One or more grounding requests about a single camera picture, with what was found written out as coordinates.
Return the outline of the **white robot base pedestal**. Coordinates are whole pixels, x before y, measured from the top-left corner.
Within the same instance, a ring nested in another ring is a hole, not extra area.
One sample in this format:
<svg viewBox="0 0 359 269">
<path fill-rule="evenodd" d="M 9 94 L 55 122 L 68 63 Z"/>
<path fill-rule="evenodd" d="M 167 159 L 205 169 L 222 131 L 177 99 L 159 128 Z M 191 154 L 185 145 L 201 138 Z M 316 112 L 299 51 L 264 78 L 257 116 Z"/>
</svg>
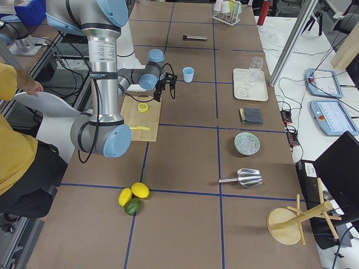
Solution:
<svg viewBox="0 0 359 269">
<path fill-rule="evenodd" d="M 141 64 L 135 55 L 134 45 L 129 21 L 121 27 L 121 35 L 116 41 L 117 51 L 117 70 L 120 69 L 144 69 L 145 65 Z"/>
</svg>

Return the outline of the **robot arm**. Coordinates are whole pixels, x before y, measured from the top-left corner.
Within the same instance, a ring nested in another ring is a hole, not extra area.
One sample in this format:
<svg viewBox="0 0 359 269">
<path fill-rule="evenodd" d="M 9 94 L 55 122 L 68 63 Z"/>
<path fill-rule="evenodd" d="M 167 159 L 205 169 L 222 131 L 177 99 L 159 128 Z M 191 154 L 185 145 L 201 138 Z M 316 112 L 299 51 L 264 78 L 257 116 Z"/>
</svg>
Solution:
<svg viewBox="0 0 359 269">
<path fill-rule="evenodd" d="M 22 52 L 35 48 L 35 39 L 15 15 L 1 17 L 1 41 L 6 46 L 15 43 L 16 48 Z"/>
<path fill-rule="evenodd" d="M 46 11 L 51 27 L 88 40 L 93 113 L 75 119 L 73 145 L 88 154 L 122 156 L 132 133 L 120 114 L 119 98 L 131 85 L 155 88 L 163 73 L 163 52 L 150 50 L 143 68 L 118 68 L 117 49 L 133 47 L 125 1 L 47 1 Z"/>
</svg>

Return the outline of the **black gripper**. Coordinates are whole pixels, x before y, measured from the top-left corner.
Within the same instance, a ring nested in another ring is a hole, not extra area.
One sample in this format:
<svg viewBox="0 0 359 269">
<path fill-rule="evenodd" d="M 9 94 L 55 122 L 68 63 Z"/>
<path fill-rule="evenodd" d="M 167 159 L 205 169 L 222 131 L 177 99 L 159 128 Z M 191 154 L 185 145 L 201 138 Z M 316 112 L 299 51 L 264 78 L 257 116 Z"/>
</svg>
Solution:
<svg viewBox="0 0 359 269">
<path fill-rule="evenodd" d="M 165 82 L 158 81 L 155 86 L 154 95 L 153 95 L 155 101 L 161 101 L 161 95 L 163 90 L 165 90 Z"/>
</svg>

